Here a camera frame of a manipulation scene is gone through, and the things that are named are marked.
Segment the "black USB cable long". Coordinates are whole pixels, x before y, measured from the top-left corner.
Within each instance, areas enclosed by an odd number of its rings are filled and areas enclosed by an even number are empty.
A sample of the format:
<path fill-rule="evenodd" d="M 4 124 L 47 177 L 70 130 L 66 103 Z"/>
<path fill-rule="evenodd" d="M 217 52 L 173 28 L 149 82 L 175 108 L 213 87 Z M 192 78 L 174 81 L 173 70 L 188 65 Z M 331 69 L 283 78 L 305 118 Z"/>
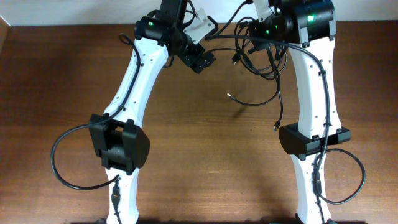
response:
<path fill-rule="evenodd" d="M 239 44 L 238 40 L 235 39 L 235 55 L 233 57 L 233 62 L 236 63 L 238 61 L 240 61 L 244 67 L 249 70 L 251 73 L 260 76 L 266 80 L 269 81 L 273 81 L 275 80 L 276 82 L 276 92 L 275 94 L 270 97 L 268 100 L 266 100 L 265 102 L 262 103 L 245 103 L 242 101 L 239 101 L 237 98 L 235 98 L 234 96 L 232 96 L 231 94 L 227 94 L 228 97 L 230 97 L 232 100 L 234 100 L 235 102 L 239 103 L 240 105 L 244 105 L 244 106 L 262 106 L 265 104 L 268 104 L 269 102 L 271 102 L 276 96 L 279 97 L 279 102 L 280 102 L 280 115 L 279 115 L 279 119 L 275 122 L 274 125 L 274 131 L 278 131 L 278 129 L 280 128 L 280 122 L 282 120 L 283 117 L 283 112 L 284 112 L 284 107 L 283 107 L 283 101 L 282 101 L 282 94 L 280 91 L 280 87 L 281 87 L 281 80 L 280 80 L 280 72 L 283 71 L 283 69 L 286 67 L 287 65 L 287 60 L 288 60 L 288 56 L 286 53 L 287 48 L 286 47 L 282 47 L 280 45 L 274 45 L 275 46 L 275 57 L 272 55 L 272 44 L 268 47 L 266 47 L 267 50 L 267 54 L 270 60 L 270 65 L 266 68 L 262 68 L 262 69 L 257 69 L 251 62 L 251 60 L 248 57 L 248 53 L 244 52 L 244 48 L 247 46 L 247 44 L 249 44 L 251 42 L 250 41 L 246 41 L 245 39 L 242 41 L 242 44 Z"/>

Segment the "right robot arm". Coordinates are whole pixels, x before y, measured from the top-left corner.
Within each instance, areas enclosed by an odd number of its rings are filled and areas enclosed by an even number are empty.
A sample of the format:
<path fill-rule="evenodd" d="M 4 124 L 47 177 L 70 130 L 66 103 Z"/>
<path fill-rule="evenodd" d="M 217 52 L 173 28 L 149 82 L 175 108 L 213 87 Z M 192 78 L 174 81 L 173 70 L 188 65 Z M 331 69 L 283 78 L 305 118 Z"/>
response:
<path fill-rule="evenodd" d="M 291 157 L 298 189 L 300 223 L 332 223 L 325 193 L 328 146 L 351 138 L 336 111 L 333 52 L 336 19 L 332 1 L 255 1 L 257 20 L 249 25 L 254 48 L 288 47 L 297 80 L 298 122 L 279 128 Z"/>

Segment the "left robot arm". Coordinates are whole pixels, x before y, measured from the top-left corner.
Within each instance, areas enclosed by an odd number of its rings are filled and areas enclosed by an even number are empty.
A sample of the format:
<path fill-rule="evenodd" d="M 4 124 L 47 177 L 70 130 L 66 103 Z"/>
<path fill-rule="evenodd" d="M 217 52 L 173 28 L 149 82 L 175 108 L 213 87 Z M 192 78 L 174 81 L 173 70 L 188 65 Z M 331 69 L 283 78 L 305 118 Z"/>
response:
<path fill-rule="evenodd" d="M 89 128 L 97 157 L 109 180 L 109 213 L 99 223 L 137 223 L 137 180 L 149 155 L 150 140 L 142 129 L 144 112 L 159 73 L 177 56 L 194 72 L 210 66 L 213 54 L 200 41 L 218 31 L 204 9 L 184 21 L 188 1 L 162 1 L 160 8 L 136 22 L 135 39 L 123 80 L 102 115 L 91 115 Z"/>

